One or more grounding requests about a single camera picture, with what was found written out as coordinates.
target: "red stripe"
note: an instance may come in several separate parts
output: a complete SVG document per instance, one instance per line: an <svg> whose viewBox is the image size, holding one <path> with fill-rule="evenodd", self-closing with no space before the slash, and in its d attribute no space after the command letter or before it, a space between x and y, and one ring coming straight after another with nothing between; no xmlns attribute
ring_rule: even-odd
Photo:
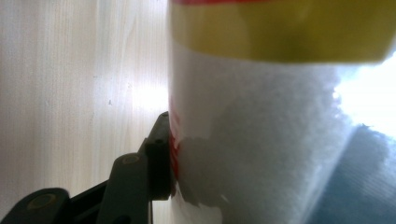
<svg viewBox="0 0 396 224"><path fill-rule="evenodd" d="M218 3L245 3L245 2L269 2L274 0L173 0L174 3L183 5L204 5Z"/></svg>
<svg viewBox="0 0 396 224"><path fill-rule="evenodd" d="M176 146L176 139L171 133L169 147L171 148L171 167L175 174L175 178L178 179L178 161L177 161L177 154L179 151L179 145Z"/></svg>

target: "yellow band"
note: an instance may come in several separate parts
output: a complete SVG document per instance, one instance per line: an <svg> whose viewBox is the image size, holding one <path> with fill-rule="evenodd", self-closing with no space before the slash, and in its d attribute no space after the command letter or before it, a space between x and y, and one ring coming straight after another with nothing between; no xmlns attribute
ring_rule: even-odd
<svg viewBox="0 0 396 224"><path fill-rule="evenodd" d="M197 51L282 62L372 62L388 53L396 0L171 4L174 39Z"/></svg>

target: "light wood grain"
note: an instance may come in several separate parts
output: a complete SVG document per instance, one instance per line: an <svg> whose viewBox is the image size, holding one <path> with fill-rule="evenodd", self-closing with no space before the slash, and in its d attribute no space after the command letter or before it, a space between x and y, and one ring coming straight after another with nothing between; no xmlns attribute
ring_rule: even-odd
<svg viewBox="0 0 396 224"><path fill-rule="evenodd" d="M107 179L167 110L166 0L0 0L0 217ZM169 202L154 206L170 223Z"/></svg>

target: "wooden surface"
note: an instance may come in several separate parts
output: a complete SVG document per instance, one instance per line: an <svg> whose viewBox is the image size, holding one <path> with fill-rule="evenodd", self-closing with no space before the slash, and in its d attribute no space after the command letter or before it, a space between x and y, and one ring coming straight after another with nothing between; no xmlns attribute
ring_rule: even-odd
<svg viewBox="0 0 396 224"><path fill-rule="evenodd" d="M108 178L167 110L166 0L0 0L0 218ZM169 202L154 206L170 223Z"/></svg>

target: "bright light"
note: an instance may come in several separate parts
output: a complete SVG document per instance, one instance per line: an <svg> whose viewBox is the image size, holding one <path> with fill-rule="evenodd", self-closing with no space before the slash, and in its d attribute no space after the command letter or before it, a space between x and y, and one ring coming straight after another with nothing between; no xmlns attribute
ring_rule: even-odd
<svg viewBox="0 0 396 224"><path fill-rule="evenodd" d="M396 52L376 66L364 66L335 90L342 109L356 123L396 137Z"/></svg>

